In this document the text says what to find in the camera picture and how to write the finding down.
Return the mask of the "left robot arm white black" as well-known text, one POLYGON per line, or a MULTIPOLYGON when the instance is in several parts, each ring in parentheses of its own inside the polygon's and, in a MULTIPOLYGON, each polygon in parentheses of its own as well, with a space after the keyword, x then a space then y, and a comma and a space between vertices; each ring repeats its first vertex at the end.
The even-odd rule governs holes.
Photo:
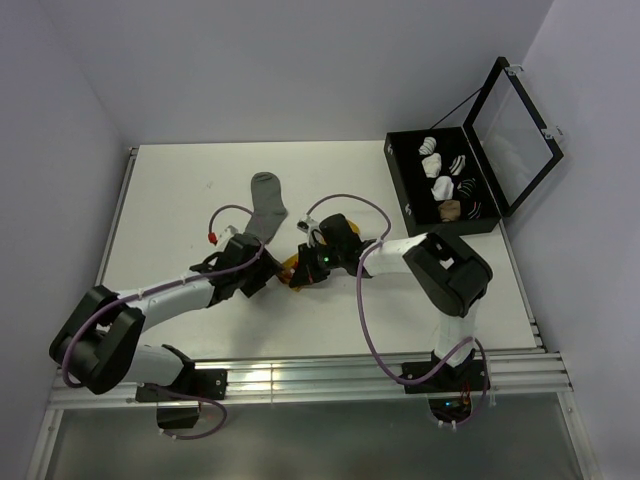
POLYGON ((251 297, 282 269, 256 237, 234 234, 175 279, 128 292, 103 285, 90 289, 49 355, 70 388, 99 395, 127 380, 157 385, 170 398, 183 399, 195 386, 193 360, 170 345, 144 345, 141 335, 184 313, 211 308, 236 291, 251 297))

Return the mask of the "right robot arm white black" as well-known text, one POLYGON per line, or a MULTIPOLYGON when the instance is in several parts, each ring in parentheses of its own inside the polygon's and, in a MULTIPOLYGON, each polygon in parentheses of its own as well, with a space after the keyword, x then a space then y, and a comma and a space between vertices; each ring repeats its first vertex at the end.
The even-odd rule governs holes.
POLYGON ((439 313, 439 337, 432 351, 433 378, 452 390, 468 374, 467 365, 479 348, 475 337, 477 304, 493 278, 489 264, 465 241, 446 232, 423 233, 399 240, 363 240, 342 214, 321 222, 305 216, 297 223, 307 240, 298 246, 292 289, 326 280, 342 269, 356 278, 356 305, 370 353, 386 374, 371 338, 364 312, 362 283, 381 275, 410 274, 439 313))

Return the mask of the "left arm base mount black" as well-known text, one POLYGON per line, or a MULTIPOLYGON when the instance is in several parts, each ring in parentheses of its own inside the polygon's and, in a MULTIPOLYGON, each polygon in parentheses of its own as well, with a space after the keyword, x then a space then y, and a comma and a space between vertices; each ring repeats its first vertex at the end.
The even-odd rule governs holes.
POLYGON ((226 395, 228 371, 226 369, 194 369, 170 386, 145 384, 136 389, 135 400, 140 403, 169 401, 223 400, 226 395))

